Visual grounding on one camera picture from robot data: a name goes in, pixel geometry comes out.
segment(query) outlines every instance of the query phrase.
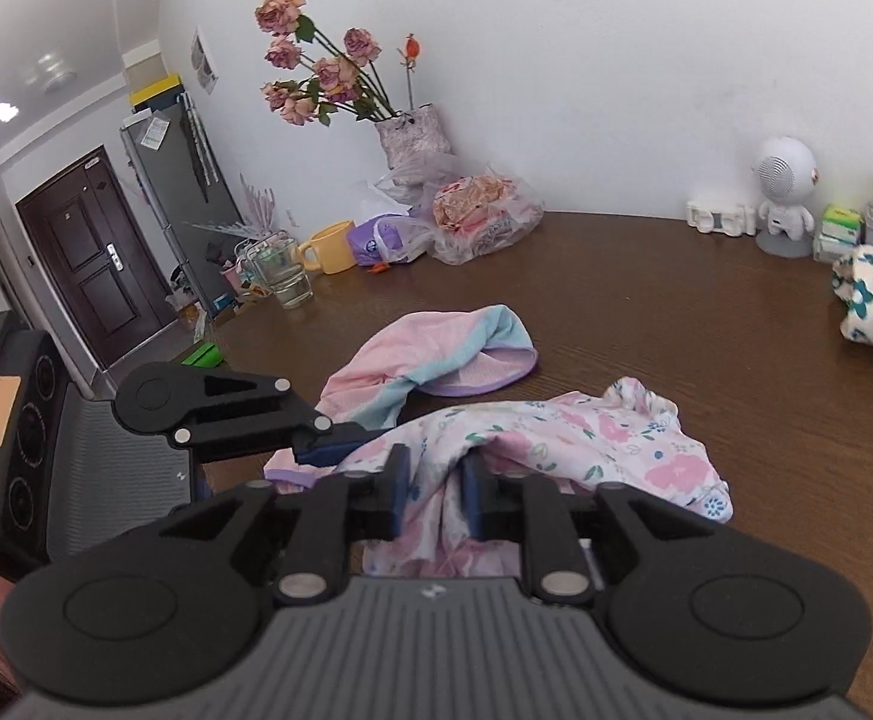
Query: sticker on refrigerator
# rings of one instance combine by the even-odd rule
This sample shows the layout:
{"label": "sticker on refrigerator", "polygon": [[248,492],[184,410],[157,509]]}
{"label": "sticker on refrigerator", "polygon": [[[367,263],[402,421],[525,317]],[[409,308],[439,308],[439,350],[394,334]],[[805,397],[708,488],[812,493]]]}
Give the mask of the sticker on refrigerator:
{"label": "sticker on refrigerator", "polygon": [[163,145],[163,138],[166,138],[167,129],[169,129],[169,119],[160,114],[154,114],[142,133],[140,146],[146,146],[147,148],[152,148],[153,151],[159,151],[160,146]]}

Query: yellow stripe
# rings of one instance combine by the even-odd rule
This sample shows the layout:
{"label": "yellow stripe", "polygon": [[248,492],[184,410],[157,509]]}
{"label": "yellow stripe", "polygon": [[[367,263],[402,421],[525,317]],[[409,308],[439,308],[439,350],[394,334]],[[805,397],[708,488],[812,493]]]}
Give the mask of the yellow stripe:
{"label": "yellow stripe", "polygon": [[183,81],[180,81],[180,76],[177,76],[177,74],[166,76],[162,81],[157,81],[156,83],[150,84],[145,89],[140,89],[138,92],[132,93],[132,95],[130,95],[130,105],[135,108],[140,103],[144,103],[145,100],[155,98],[159,93],[165,92],[167,89],[172,89],[174,86],[180,86],[182,83]]}

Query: white toy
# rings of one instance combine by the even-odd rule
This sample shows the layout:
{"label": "white toy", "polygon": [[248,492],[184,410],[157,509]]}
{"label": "white toy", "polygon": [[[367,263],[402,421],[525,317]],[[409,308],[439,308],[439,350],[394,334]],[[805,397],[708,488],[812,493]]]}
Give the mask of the white toy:
{"label": "white toy", "polygon": [[757,237],[757,245],[780,257],[809,256],[812,240],[806,233],[812,233],[814,219],[802,201],[819,181],[812,151],[795,138],[775,138],[763,144],[753,170],[767,198],[759,210],[766,232]]}
{"label": "white toy", "polygon": [[721,232],[732,238],[756,235],[756,211],[730,200],[690,200],[686,204],[686,223],[703,233]]}

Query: dark brown door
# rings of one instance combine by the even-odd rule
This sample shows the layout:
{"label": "dark brown door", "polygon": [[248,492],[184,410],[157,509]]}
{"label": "dark brown door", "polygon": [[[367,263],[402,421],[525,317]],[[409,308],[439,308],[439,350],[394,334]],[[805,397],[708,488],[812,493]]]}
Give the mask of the dark brown door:
{"label": "dark brown door", "polygon": [[173,321],[166,282],[102,149],[22,199],[19,208],[70,317],[104,367]]}

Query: refrigerator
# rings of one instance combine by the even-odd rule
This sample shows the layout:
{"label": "refrigerator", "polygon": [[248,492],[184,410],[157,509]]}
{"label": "refrigerator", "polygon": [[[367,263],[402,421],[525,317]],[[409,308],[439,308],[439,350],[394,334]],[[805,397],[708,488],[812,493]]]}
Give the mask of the refrigerator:
{"label": "refrigerator", "polygon": [[212,317],[212,303],[231,293],[232,287],[220,274],[219,265],[207,261],[207,246],[218,245],[232,258],[238,239],[193,225],[241,223],[242,218],[185,93],[164,97],[156,118],[168,122],[165,129],[162,124],[156,128],[163,132],[154,132],[150,128],[154,119],[148,117],[123,127],[121,137],[166,242],[193,293]]}

